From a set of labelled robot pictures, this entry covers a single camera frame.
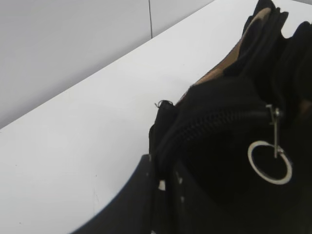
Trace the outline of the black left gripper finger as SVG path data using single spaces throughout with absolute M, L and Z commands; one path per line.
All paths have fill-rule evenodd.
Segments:
M 77 234 L 168 234 L 166 193 L 159 189 L 154 159 L 143 155 L 130 179 L 112 201 Z

